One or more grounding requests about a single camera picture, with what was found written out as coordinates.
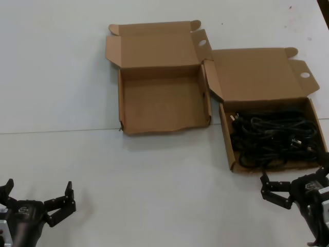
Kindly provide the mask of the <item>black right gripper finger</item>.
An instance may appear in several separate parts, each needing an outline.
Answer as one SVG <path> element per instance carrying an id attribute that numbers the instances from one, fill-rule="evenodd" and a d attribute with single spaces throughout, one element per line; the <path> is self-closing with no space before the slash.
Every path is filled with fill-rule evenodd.
<path id="1" fill-rule="evenodd" d="M 291 209 L 291 206 L 294 202 L 290 196 L 291 182 L 271 181 L 265 172 L 263 172 L 260 180 L 262 183 L 261 195 L 264 200 L 282 208 Z M 285 198 L 281 195 L 278 195 L 277 192 L 287 192 L 288 197 Z"/>
<path id="2" fill-rule="evenodd" d="M 328 181 L 328 152 L 322 152 L 318 158 L 320 168 L 316 171 L 318 181 Z"/>

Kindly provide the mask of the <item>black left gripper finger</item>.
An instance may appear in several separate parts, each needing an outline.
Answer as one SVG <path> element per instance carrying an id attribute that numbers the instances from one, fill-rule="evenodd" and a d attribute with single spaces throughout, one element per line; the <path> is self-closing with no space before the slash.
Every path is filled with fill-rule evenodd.
<path id="1" fill-rule="evenodd" d="M 14 187 L 14 180 L 9 179 L 8 182 L 0 187 L 0 203 L 3 206 L 11 206 L 16 199 L 10 197 L 10 193 Z"/>
<path id="2" fill-rule="evenodd" d="M 74 190 L 72 181 L 69 181 L 64 196 L 50 199 L 44 202 L 45 216 L 44 219 L 50 227 L 58 225 L 67 217 L 76 212 L 76 202 L 74 199 Z"/>

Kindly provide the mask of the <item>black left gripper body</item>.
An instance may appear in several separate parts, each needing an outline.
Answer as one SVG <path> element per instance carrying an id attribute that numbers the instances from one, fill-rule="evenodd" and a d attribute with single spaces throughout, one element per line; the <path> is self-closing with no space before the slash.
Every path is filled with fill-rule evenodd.
<path id="1" fill-rule="evenodd" d="M 36 246 L 47 223 L 44 203 L 6 199 L 4 207 L 4 246 Z"/>

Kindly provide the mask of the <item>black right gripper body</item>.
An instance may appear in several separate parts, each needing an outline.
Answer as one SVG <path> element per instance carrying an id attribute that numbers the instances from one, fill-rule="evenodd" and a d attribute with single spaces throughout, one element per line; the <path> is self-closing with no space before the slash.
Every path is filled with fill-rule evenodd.
<path id="1" fill-rule="evenodd" d="M 302 176 L 291 183 L 291 195 L 315 237 L 308 246 L 328 246 L 328 181 Z"/>

